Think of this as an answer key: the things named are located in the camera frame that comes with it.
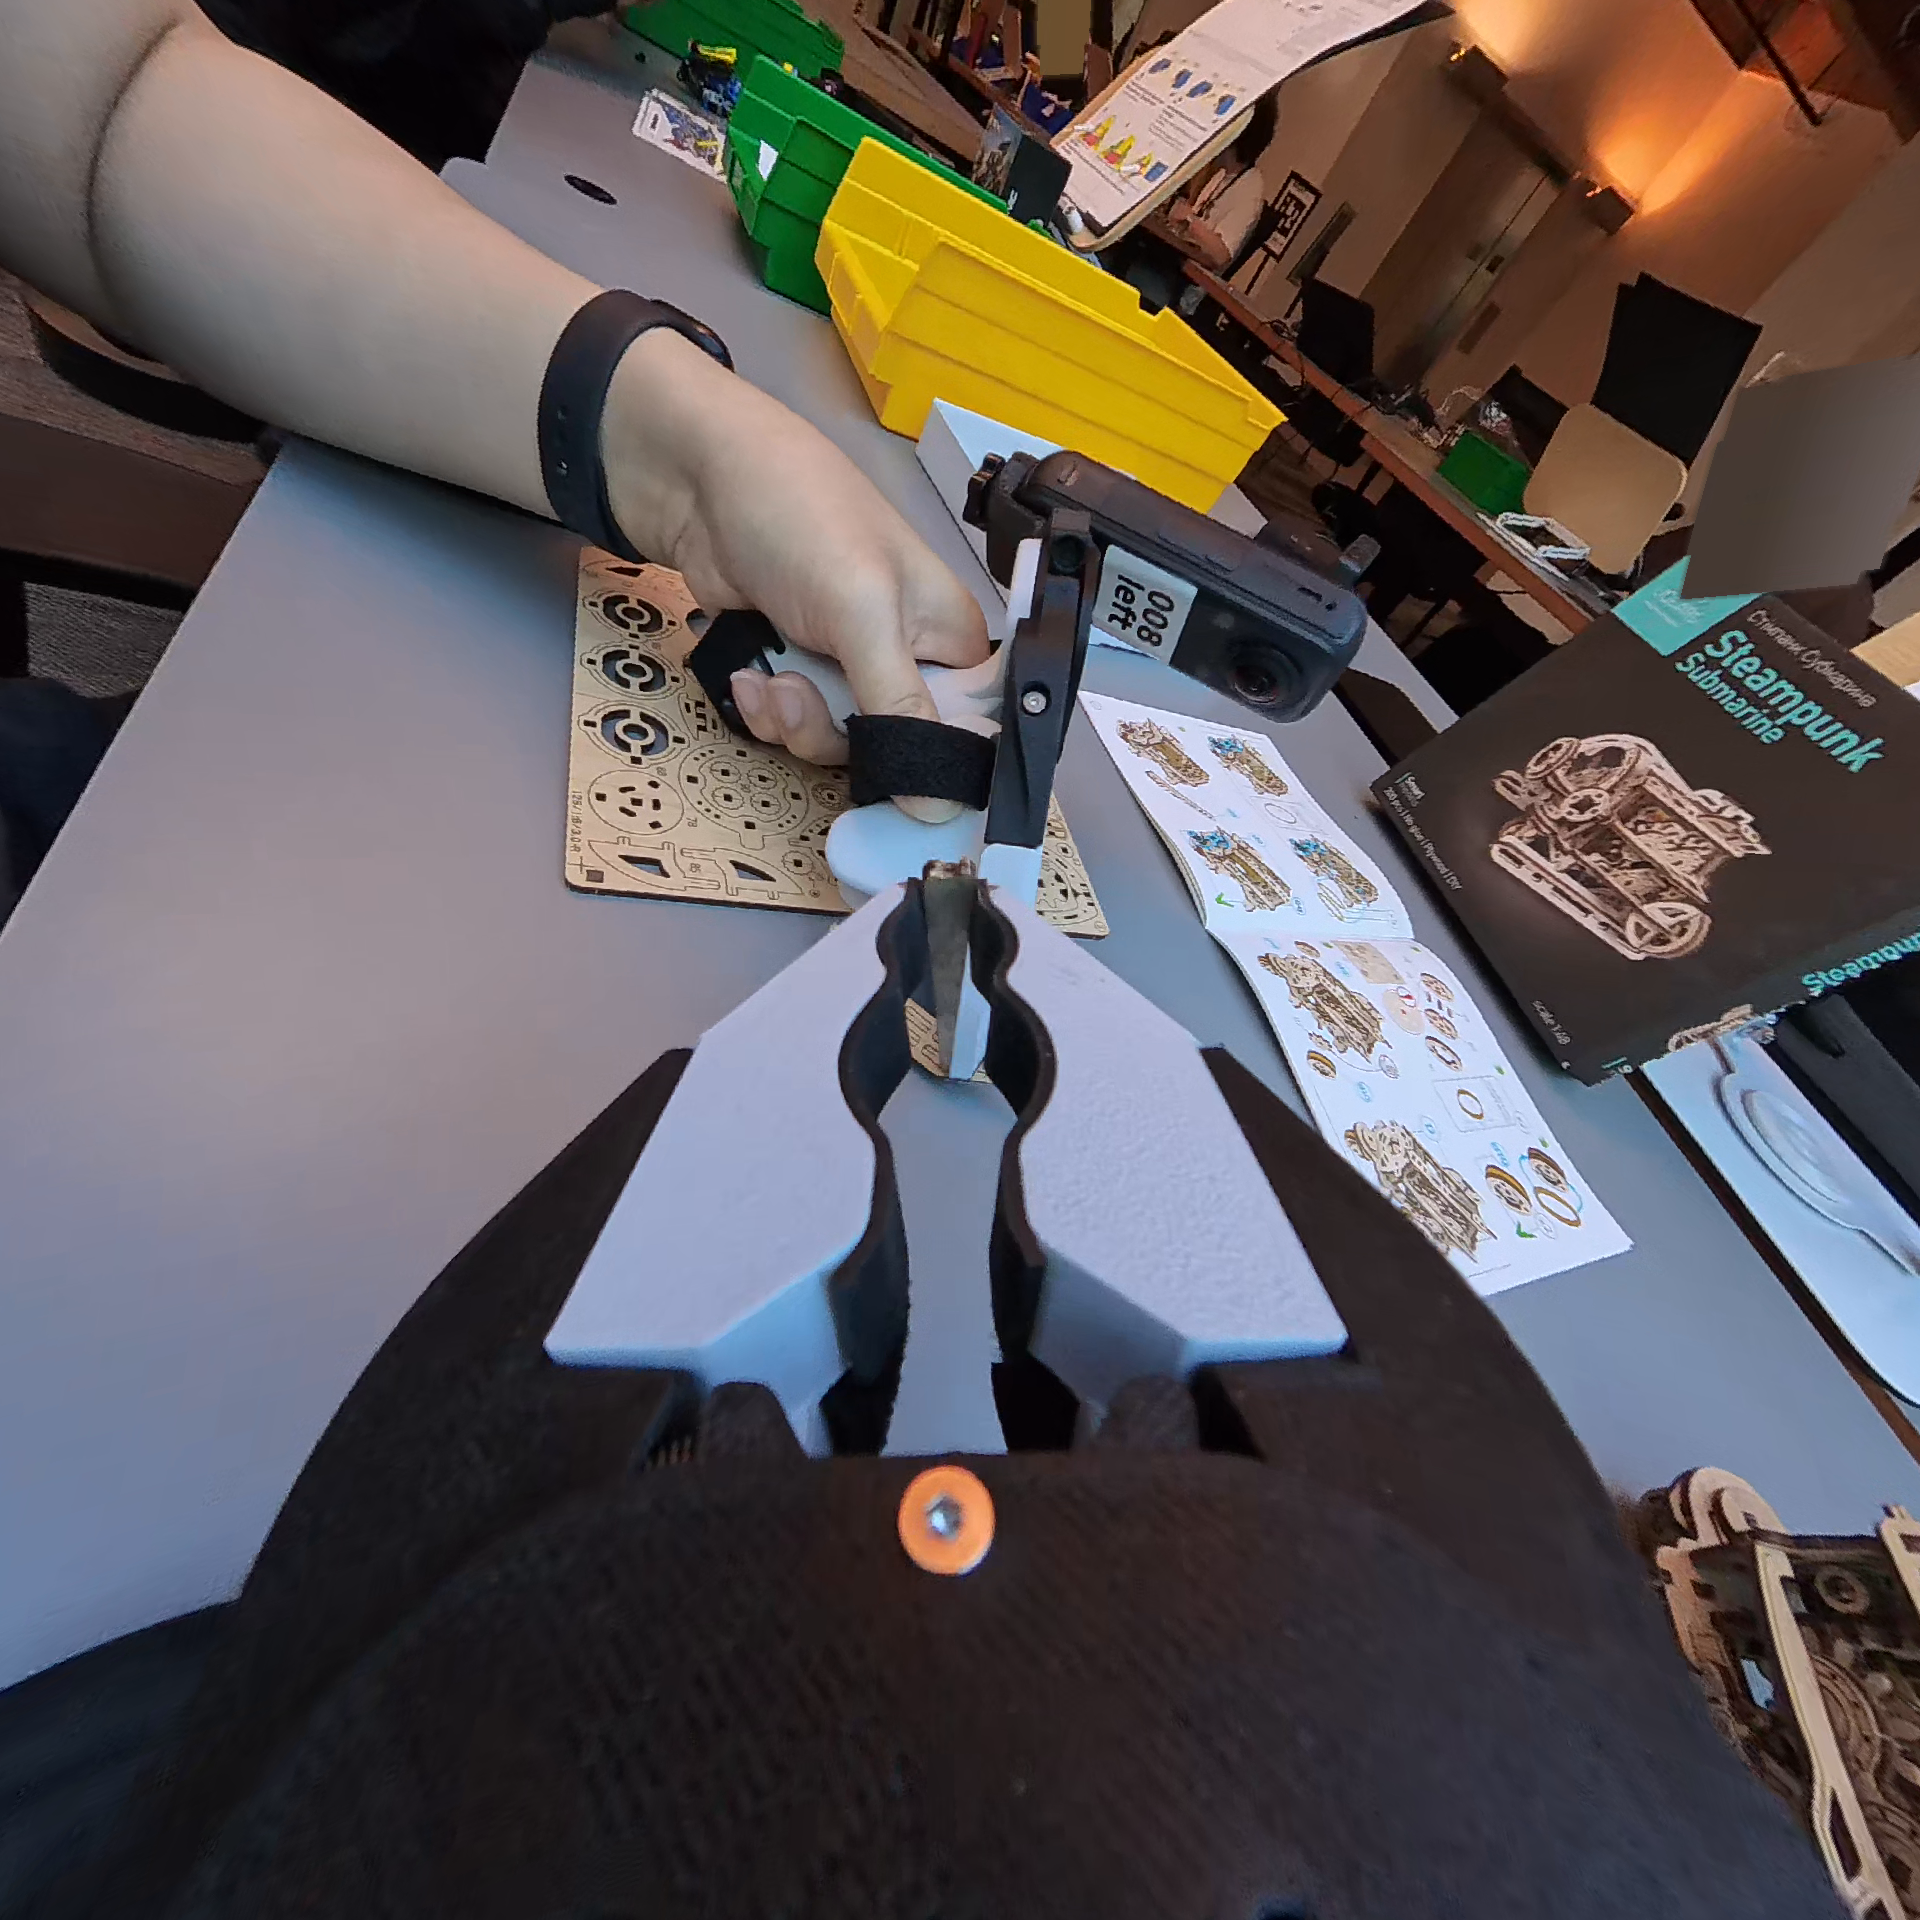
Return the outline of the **cream chair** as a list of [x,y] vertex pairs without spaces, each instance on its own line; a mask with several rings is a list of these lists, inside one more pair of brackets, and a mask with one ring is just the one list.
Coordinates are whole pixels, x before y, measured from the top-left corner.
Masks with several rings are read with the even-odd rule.
[[1681,490],[1685,458],[1597,405],[1569,405],[1524,485],[1524,517],[1558,520],[1597,574],[1625,574]]

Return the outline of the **person's left forearm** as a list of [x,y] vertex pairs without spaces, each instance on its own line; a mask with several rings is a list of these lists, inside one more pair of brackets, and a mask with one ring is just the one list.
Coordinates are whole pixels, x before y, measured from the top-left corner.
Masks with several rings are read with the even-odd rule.
[[205,397],[544,517],[592,285],[198,7],[0,9],[0,259]]

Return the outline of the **colourful picture card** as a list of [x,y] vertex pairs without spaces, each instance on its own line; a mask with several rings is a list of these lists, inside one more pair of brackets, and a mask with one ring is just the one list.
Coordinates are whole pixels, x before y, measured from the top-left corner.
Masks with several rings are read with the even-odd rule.
[[632,139],[641,149],[655,149],[686,165],[693,165],[704,179],[725,183],[725,119],[708,115],[698,107],[686,107],[681,98],[649,87],[632,109]]

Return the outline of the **illustrated instruction booklet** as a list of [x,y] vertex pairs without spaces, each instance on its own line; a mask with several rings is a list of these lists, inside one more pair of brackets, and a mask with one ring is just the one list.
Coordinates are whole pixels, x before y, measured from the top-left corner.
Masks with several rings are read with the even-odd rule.
[[1278,739],[1107,692],[1081,710],[1254,990],[1320,1137],[1480,1298],[1631,1252],[1471,990]]

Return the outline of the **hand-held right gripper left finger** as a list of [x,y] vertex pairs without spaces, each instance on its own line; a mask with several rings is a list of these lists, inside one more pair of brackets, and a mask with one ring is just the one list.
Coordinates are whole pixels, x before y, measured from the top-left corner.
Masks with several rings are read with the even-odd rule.
[[918,882],[879,893],[688,1051],[544,1356],[764,1384],[807,1454],[880,1454],[908,1255],[880,1107],[908,1076]]

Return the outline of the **person's left hand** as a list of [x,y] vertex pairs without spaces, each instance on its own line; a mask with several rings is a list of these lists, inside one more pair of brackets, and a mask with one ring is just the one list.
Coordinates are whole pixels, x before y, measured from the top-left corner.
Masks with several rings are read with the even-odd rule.
[[602,472],[649,561],[829,656],[860,713],[935,721],[918,664],[990,651],[976,597],[867,472],[674,332],[641,332],[611,372]]

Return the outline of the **black monitor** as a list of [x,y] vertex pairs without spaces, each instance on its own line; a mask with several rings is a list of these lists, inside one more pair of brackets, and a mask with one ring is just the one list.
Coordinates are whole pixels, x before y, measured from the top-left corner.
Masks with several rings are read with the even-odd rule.
[[1655,277],[1618,285],[1595,408],[1690,467],[1759,336],[1759,324]]

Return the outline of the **laser-cut wooden parts sheet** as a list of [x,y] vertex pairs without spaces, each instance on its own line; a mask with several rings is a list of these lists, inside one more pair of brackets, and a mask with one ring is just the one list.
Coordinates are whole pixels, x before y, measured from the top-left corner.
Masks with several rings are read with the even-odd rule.
[[914,860],[976,860],[984,813],[890,804],[837,828],[846,774],[733,734],[688,671],[704,605],[665,565],[580,550],[564,882],[574,893],[846,916]]

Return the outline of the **small wooden part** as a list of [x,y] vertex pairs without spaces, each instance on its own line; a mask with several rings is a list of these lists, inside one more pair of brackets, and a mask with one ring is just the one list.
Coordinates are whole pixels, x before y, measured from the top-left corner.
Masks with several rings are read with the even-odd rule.
[[921,868],[921,945],[929,985],[921,1005],[935,1029],[935,1072],[948,1079],[973,1079],[989,1051],[990,1009],[973,985],[973,912],[976,912],[976,868],[973,860]]

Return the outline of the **assembled wooden model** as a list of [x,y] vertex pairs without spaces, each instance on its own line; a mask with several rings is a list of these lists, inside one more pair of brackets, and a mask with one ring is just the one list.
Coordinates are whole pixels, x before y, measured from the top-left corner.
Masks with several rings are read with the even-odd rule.
[[1852,1915],[1920,1912],[1920,1521],[1786,1535],[1727,1470],[1640,1499],[1645,1550],[1708,1712],[1820,1844]]

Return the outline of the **black model kit box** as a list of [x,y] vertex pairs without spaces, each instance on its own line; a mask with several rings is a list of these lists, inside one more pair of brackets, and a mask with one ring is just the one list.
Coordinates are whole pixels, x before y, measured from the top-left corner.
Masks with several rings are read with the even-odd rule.
[[1668,565],[1399,760],[1378,808],[1583,1086],[1916,958],[1920,702]]

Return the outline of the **black wristband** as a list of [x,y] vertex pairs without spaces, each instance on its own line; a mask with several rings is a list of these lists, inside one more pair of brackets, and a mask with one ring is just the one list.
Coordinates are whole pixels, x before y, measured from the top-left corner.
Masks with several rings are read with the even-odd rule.
[[539,400],[539,454],[550,520],[627,565],[641,565],[641,550],[611,517],[602,413],[623,350],[655,328],[686,336],[722,367],[733,367],[725,342],[708,324],[632,289],[605,289],[564,324]]

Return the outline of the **white cardboard tray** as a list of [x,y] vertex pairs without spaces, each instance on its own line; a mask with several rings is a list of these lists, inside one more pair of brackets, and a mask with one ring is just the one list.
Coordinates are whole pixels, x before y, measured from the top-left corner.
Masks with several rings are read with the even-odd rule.
[[933,400],[921,432],[918,432],[918,465],[933,477],[935,498],[958,524],[958,537],[973,547],[973,561],[989,561],[989,541],[976,530],[962,524],[962,490],[973,467],[989,465],[989,454],[1057,454],[1057,441],[1013,432],[995,417],[967,413],[949,400]]

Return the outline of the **green plastic bin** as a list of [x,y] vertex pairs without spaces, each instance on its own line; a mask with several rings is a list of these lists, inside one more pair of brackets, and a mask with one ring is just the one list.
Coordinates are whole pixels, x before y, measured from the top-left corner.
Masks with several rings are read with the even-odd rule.
[[791,67],[797,79],[846,70],[840,34],[795,0],[649,0],[618,7],[618,24],[674,59],[698,41],[729,46],[739,70],[752,57]]
[[1003,211],[1003,203],[973,179],[879,129],[867,115],[795,79],[786,67],[759,57],[725,126],[725,183],[764,285],[820,317],[829,303],[813,255],[820,216],[863,139]]

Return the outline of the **illustrated instruction poster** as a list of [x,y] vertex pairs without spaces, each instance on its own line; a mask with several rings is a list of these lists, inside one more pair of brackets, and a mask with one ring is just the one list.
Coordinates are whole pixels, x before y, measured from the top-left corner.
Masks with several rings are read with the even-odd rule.
[[1225,0],[1114,76],[1057,139],[1068,163],[1062,220],[1068,255],[1100,255],[1233,141],[1289,76],[1447,7],[1411,0]]

